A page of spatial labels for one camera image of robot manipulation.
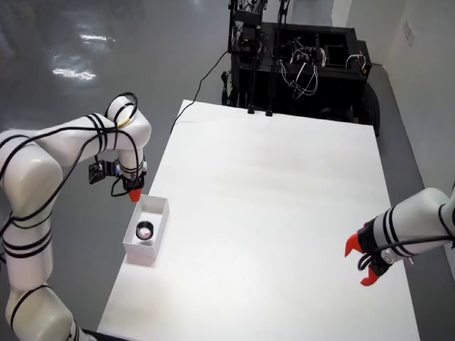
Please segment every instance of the white wall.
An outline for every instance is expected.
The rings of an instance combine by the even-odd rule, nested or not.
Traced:
[[[385,64],[422,180],[447,194],[455,181],[454,18],[454,0],[409,0]]]
[[[346,27],[352,0],[334,0],[332,8],[332,26]]]
[[[373,63],[386,62],[406,1],[352,0],[347,27],[354,27],[357,38],[367,42]]]

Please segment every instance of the black ring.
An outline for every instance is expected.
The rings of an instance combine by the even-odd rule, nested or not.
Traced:
[[[124,171],[125,173],[128,173],[128,174],[136,173],[137,168],[127,168],[127,167],[124,167],[121,163],[119,163],[119,165],[120,165],[120,169],[122,169],[122,171]],[[141,169],[143,165],[144,165],[144,159],[142,159],[138,168]]]
[[[150,237],[149,238],[143,238],[140,233],[139,233],[139,230],[140,229],[143,229],[143,228],[146,228],[150,231]],[[147,222],[147,221],[142,221],[142,222],[139,222],[136,226],[136,237],[138,237],[140,240],[150,240],[152,237],[154,236],[154,225],[151,223],[151,222]]]

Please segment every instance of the power cable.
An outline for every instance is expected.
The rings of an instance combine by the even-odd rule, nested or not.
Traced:
[[[202,82],[209,76],[209,74],[213,71],[213,69],[215,69],[215,67],[218,66],[218,64],[220,63],[220,61],[223,59],[223,57],[224,57],[224,56],[226,55],[226,53],[228,53],[228,52],[229,52],[229,50],[226,50],[226,51],[221,55],[221,57],[218,59],[218,61],[215,63],[215,65],[210,69],[210,71],[207,72],[207,75],[205,75],[205,76],[203,77],[203,79],[200,80],[200,82],[199,82],[199,87],[198,87],[198,91],[196,92],[196,95],[194,96],[193,101],[192,101],[190,104],[188,104],[185,108],[183,108],[183,110],[181,111],[181,113],[177,115],[176,119],[174,120],[174,122],[173,122],[173,124],[172,124],[171,133],[170,133],[169,135],[172,134],[173,128],[175,127],[175,125],[176,125],[178,119],[180,119],[180,116],[182,116],[182,114],[185,112],[185,110],[187,110],[188,107],[192,106],[192,105],[194,104],[194,102],[196,102],[196,99],[198,98],[198,94],[199,94],[200,86],[202,85]]]

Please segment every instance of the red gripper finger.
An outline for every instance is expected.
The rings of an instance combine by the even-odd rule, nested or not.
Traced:
[[[352,250],[357,250],[361,254],[363,253],[360,244],[358,243],[358,232],[349,237],[346,242],[346,250],[344,252],[344,257],[348,256]]]
[[[363,286],[371,286],[378,280],[379,276],[373,272],[371,268],[368,268],[368,277],[364,278],[360,283]]]

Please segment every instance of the white tabletop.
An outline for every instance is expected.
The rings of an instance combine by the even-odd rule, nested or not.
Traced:
[[[345,242],[390,206],[370,126],[196,103],[150,195],[152,267],[122,264],[99,332],[131,340],[418,340],[405,268],[371,287]]]

